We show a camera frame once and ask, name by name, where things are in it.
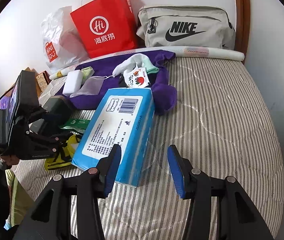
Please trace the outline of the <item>green wet wipes pack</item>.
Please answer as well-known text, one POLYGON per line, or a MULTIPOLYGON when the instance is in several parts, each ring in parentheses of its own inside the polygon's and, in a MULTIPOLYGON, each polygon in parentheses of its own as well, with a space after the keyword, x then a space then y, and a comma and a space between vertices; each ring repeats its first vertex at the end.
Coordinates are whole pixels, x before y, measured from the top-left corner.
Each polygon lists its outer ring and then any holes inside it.
POLYGON ((60 128, 76 131, 77 133, 84 133, 89 122, 90 121, 87 119, 71 118, 65 124, 61 125, 60 128))

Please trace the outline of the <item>rolled patterned mat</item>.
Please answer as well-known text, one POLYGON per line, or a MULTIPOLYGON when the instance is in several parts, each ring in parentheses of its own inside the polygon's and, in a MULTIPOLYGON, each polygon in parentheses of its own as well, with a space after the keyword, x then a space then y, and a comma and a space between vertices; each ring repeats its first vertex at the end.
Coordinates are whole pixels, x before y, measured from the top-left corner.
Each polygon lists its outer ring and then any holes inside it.
POLYGON ((83 61, 82 63, 93 62, 96 60, 101 60, 113 56, 144 53, 156 50, 170 51, 172 53, 175 53, 177 57, 208 57, 214 59, 226 59, 226 60, 235 60, 235 61, 244 61, 245 59, 245 55, 242 52, 228 50, 228 49, 194 47, 194 46, 164 46, 164 47, 150 47, 150 48, 139 48, 133 50, 120 51, 117 53, 111 53, 100 57, 95 57, 93 59, 83 61))

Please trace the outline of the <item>red Haidilao paper bag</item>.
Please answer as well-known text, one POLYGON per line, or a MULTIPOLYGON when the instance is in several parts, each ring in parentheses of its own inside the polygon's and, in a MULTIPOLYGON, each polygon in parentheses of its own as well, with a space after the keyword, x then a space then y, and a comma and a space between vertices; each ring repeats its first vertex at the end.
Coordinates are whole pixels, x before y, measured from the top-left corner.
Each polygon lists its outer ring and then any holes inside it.
POLYGON ((131 0, 91 0, 70 15, 91 59, 138 48, 131 0))

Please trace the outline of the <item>fruit print small pouch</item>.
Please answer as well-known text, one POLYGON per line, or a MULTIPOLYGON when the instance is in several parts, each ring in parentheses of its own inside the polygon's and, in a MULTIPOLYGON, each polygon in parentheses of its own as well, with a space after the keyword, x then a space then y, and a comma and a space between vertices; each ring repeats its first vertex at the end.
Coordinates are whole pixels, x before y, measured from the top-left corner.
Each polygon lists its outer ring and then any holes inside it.
POLYGON ((132 71, 124 71, 124 81, 128 88, 146 88, 151 83, 144 67, 135 67, 132 71))

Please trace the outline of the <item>brown patterned box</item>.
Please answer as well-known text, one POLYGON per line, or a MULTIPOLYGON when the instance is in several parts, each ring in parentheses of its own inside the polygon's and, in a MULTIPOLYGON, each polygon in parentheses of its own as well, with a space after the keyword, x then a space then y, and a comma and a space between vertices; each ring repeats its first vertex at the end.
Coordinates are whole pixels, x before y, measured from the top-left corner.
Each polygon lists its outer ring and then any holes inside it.
POLYGON ((36 82, 38 83, 38 86, 39 86, 39 88, 42 92, 48 87, 48 85, 51 82, 47 71, 41 72, 35 78, 36 78, 36 82))

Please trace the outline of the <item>white mesh bag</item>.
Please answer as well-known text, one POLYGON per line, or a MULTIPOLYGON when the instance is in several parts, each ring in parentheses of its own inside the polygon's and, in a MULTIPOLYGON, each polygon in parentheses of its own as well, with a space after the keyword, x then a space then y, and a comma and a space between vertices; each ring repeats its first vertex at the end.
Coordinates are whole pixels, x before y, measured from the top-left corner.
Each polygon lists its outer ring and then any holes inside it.
POLYGON ((70 95, 70 98, 75 98, 77 96, 81 96, 81 95, 98 95, 103 82, 107 79, 109 79, 112 76, 91 76, 89 77, 85 83, 83 84, 83 86, 75 93, 70 95))

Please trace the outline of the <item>blue tissue box pack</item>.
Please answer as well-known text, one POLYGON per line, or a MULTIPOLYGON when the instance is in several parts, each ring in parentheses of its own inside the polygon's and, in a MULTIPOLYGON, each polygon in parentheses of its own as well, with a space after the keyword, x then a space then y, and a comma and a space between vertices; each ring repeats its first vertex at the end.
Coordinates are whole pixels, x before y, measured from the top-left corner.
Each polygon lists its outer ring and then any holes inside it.
POLYGON ((107 90, 75 151, 72 164, 81 170, 107 157, 113 145, 121 147, 116 182, 137 187, 154 116, 149 88, 107 90))

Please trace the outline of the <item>purple towel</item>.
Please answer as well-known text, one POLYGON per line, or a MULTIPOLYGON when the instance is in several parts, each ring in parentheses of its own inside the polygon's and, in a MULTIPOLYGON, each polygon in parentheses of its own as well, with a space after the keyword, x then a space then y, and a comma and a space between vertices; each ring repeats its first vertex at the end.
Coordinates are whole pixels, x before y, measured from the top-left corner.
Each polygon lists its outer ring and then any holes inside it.
POLYGON ((163 115, 173 109, 177 102, 177 89, 169 85, 169 72, 165 67, 176 57, 167 50, 117 55, 80 64, 77 70, 92 67, 94 76, 103 83, 98 93, 77 95, 69 99, 79 110, 97 109, 107 90, 112 88, 150 88, 155 113, 163 115))

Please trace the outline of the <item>white Miniso plastic bag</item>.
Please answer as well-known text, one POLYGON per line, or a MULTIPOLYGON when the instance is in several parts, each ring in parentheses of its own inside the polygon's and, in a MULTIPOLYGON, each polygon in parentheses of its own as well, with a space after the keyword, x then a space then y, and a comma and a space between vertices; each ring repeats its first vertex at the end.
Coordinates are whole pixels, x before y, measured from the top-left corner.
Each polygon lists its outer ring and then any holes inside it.
POLYGON ((51 72, 88 60, 88 53, 71 19, 72 7, 48 14, 41 23, 46 65, 51 72))

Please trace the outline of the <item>striped quilted mattress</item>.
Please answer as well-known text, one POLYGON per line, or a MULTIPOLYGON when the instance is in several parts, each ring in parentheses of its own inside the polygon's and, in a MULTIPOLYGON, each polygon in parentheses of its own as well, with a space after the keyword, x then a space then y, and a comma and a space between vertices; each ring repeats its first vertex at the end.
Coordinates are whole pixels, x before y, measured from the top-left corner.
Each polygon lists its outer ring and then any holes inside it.
POLYGON ((106 239, 181 239, 189 201, 167 161, 175 145, 208 176, 235 177, 273 237, 281 225, 284 166, 268 107, 240 61, 176 57, 167 62, 175 106, 153 117, 139 185, 115 184, 98 201, 106 239))

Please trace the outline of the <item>yellow mesh pouch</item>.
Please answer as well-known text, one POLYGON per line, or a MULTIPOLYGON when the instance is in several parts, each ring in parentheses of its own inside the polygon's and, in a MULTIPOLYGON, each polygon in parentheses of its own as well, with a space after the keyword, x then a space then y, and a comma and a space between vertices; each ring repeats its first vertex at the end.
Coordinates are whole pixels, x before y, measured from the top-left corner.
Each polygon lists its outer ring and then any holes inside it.
POLYGON ((82 135, 79 134, 70 136, 70 138, 62 144, 62 150, 59 154, 45 160, 45 170, 52 171, 70 166, 81 139, 82 135))

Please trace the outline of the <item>black phone on gripper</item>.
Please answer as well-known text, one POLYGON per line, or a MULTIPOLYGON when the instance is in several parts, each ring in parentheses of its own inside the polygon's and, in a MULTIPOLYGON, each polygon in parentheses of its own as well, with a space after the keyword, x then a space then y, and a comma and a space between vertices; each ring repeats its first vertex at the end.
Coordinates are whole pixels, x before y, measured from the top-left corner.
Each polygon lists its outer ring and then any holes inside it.
POLYGON ((29 116, 39 107, 35 73, 22 70, 16 80, 8 105, 8 124, 19 116, 29 116))

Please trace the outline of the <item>grey Nike pouch bag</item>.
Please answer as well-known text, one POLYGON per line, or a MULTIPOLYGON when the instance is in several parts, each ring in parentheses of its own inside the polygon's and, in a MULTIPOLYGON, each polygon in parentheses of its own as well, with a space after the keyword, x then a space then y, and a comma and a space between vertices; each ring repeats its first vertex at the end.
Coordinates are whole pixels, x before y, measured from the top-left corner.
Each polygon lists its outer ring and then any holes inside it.
POLYGON ((233 50, 235 29, 224 9, 206 6, 144 6, 137 35, 146 47, 192 46, 233 50))

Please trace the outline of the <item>dark green tin box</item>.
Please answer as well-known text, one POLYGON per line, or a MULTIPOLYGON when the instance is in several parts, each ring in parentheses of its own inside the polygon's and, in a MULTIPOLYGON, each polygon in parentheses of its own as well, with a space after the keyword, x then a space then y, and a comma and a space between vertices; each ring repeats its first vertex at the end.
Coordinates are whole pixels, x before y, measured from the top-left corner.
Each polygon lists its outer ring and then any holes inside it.
POLYGON ((73 106, 64 96, 51 96, 42 106, 46 111, 44 120, 58 126, 65 124, 74 112, 73 106))

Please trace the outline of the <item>green tea tissue pack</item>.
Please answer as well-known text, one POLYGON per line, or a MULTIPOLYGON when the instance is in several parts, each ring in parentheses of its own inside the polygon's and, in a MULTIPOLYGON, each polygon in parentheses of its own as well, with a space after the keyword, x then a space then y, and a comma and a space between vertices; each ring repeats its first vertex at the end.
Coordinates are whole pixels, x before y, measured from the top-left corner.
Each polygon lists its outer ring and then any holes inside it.
POLYGON ((82 85, 86 82, 86 80, 93 76, 94 74, 94 69, 92 67, 86 67, 86 68, 82 68, 81 70, 82 72, 82 85))

